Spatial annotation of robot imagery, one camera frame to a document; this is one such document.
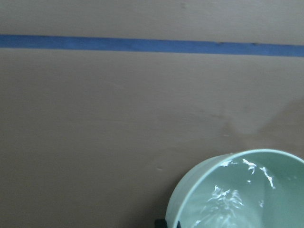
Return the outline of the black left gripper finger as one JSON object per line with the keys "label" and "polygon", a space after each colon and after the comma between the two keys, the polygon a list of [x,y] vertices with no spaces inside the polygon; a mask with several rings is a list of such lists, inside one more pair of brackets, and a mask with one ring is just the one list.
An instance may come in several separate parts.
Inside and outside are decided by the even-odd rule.
{"label": "black left gripper finger", "polygon": [[155,228],[166,228],[166,220],[163,219],[156,219],[155,220]]}

